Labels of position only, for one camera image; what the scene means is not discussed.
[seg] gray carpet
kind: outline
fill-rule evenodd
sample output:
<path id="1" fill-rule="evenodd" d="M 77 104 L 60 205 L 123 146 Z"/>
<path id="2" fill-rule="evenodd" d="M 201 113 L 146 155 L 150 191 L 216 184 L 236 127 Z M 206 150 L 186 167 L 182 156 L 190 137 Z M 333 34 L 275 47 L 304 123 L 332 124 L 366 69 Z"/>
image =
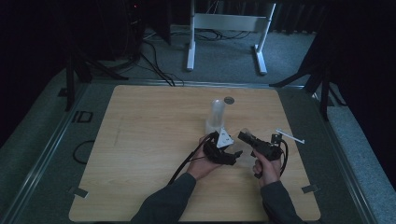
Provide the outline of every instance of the gray carpet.
<path id="1" fill-rule="evenodd" d="M 171 46 L 158 38 L 150 38 L 148 41 L 155 46 L 161 69 L 182 79 L 186 85 L 190 85 L 191 82 L 207 82 L 212 85 L 228 83 L 254 87 L 278 82 L 297 71 L 314 38 L 313 35 L 305 34 L 269 34 L 264 46 L 269 73 L 263 77 L 257 72 L 251 49 L 258 41 L 257 35 L 216 42 L 198 40 L 195 68 L 192 72 L 187 72 L 185 71 L 186 44 L 189 38 L 178 32 L 180 28 L 175 29 L 178 35 L 172 37 Z M 145 44 L 142 52 L 153 61 L 153 51 L 149 45 Z M 105 62 L 105 64 L 122 62 Z M 140 60 L 135 65 L 119 71 L 130 78 L 128 81 L 113 80 L 93 69 L 94 81 L 88 86 L 76 108 L 77 111 L 93 112 L 92 122 L 68 123 L 66 132 L 30 201 L 22 210 L 18 223 L 71 223 L 68 219 L 68 211 L 74 196 L 67 191 L 70 187 L 78 185 L 84 170 L 84 165 L 73 160 L 73 150 L 78 144 L 95 138 L 111 92 L 116 85 L 142 83 L 166 85 L 158 75 L 147 68 L 149 65 Z M 57 96 L 59 89 L 65 85 L 64 76 L 63 71 L 51 81 L 26 119 L 0 150 L 0 168 L 3 171 L 0 174 L 2 183 L 0 216 L 11 206 L 23 185 L 24 177 L 28 175 L 41 151 L 46 147 L 57 124 L 65 117 L 74 116 L 64 112 L 65 99 Z M 302 86 L 306 79 L 307 77 L 303 77 L 292 85 Z M 349 186 L 337 164 L 337 157 L 334 156 L 333 139 L 326 131 L 330 124 L 323 122 L 318 113 L 318 102 L 300 90 L 282 89 L 279 90 L 279 94 L 293 133 L 304 136 L 306 141 L 311 143 L 299 146 L 299 150 L 311 183 L 317 184 L 320 188 L 315 193 L 322 214 L 318 223 L 362 223 L 357 205 L 350 195 Z M 342 113 L 337 112 L 337 109 L 345 111 L 344 108 L 336 107 L 329 112 L 332 113 L 330 118 L 339 122 L 340 117 L 337 114 L 342 115 Z M 92 145 L 84 145 L 81 151 L 85 151 L 86 154 L 81 154 L 81 157 L 88 158 L 91 149 Z M 378 223 L 391 223 L 394 220 L 378 212 L 380 210 L 378 207 L 373 204 L 372 206 Z"/>

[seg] transparent cylinder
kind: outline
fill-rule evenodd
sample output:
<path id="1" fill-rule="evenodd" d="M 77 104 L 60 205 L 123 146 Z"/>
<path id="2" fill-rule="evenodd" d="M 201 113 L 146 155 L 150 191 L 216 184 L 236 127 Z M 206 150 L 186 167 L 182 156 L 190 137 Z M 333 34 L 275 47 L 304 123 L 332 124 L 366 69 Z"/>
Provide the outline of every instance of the transparent cylinder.
<path id="1" fill-rule="evenodd" d="M 224 127 L 224 108 L 224 101 L 214 100 L 212 102 L 209 115 L 205 121 L 206 134 L 213 133 L 214 131 L 220 133 L 221 128 Z"/>

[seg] person's right hand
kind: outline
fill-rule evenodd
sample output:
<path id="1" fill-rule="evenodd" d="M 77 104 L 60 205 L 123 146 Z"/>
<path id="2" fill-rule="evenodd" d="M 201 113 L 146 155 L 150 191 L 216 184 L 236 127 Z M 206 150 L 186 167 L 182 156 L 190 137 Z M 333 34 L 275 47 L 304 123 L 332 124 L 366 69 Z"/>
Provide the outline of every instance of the person's right hand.
<path id="1" fill-rule="evenodd" d="M 253 172 L 259 174 L 262 172 L 262 177 L 259 179 L 260 187 L 264 187 L 271 183 L 274 183 L 280 178 L 280 159 L 276 161 L 268 161 L 262 154 L 256 149 L 253 149 L 254 155 L 256 155 L 256 162 L 253 166 Z"/>

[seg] wooden table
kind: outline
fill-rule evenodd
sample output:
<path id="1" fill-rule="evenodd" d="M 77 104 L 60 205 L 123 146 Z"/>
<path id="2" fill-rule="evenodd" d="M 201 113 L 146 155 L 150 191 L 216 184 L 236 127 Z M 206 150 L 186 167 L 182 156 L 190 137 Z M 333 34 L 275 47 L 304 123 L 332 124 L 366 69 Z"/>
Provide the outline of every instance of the wooden table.
<path id="1" fill-rule="evenodd" d="M 166 186 L 205 134 L 205 119 L 214 99 L 234 98 L 226 105 L 225 129 L 237 136 L 248 128 L 270 141 L 276 128 L 291 133 L 275 90 L 203 87 L 118 86 L 109 102 L 69 217 L 73 221 L 127 221 L 153 192 Z M 320 212 L 294 141 L 284 137 L 290 154 L 281 177 L 304 220 Z M 236 137 L 236 144 L 242 144 Z M 234 166 L 223 165 L 200 180 L 180 221 L 263 221 L 254 158 L 247 145 Z"/>

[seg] dark sleeve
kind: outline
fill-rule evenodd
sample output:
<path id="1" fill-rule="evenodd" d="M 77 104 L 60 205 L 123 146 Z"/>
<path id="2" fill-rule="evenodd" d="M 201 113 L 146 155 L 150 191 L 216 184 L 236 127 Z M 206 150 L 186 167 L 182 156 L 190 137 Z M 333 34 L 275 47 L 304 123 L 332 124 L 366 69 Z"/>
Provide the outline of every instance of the dark sleeve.
<path id="1" fill-rule="evenodd" d="M 276 224 L 304 223 L 294 209 L 288 191 L 277 181 L 261 188 L 262 205 L 270 221 Z"/>
<path id="2" fill-rule="evenodd" d="M 133 224 L 177 223 L 195 188 L 195 178 L 185 173 L 171 185 L 148 196 L 132 218 Z"/>

